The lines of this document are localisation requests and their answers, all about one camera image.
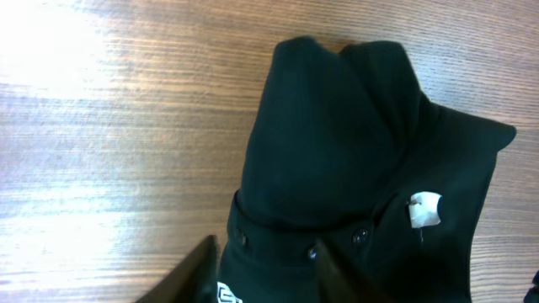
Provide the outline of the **black polo shirt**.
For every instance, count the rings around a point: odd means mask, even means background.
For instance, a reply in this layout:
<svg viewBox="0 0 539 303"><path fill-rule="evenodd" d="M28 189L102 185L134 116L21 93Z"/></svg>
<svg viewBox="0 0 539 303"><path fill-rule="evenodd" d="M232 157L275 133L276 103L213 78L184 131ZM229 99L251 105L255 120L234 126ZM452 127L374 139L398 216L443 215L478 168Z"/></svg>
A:
<svg viewBox="0 0 539 303"><path fill-rule="evenodd" d="M472 238L512 125L429 101L396 42L275 47L234 194L220 302L316 302L316 240L397 302L471 300Z"/></svg>

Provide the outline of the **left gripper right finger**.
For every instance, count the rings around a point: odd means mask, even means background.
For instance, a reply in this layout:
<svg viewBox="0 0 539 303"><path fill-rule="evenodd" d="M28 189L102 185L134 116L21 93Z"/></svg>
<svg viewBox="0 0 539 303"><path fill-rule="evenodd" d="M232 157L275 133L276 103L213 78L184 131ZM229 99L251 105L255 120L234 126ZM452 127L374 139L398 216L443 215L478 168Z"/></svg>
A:
<svg viewBox="0 0 539 303"><path fill-rule="evenodd" d="M390 303L392 300L331 240L317 240L315 259L321 303Z"/></svg>

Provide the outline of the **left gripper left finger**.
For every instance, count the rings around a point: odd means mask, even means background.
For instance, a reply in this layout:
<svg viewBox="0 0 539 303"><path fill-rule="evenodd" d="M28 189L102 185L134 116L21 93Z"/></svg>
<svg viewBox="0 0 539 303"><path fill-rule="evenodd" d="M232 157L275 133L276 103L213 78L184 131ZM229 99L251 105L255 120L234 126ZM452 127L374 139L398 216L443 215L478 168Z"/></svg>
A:
<svg viewBox="0 0 539 303"><path fill-rule="evenodd" d="M217 239L206 236L136 303L217 303Z"/></svg>

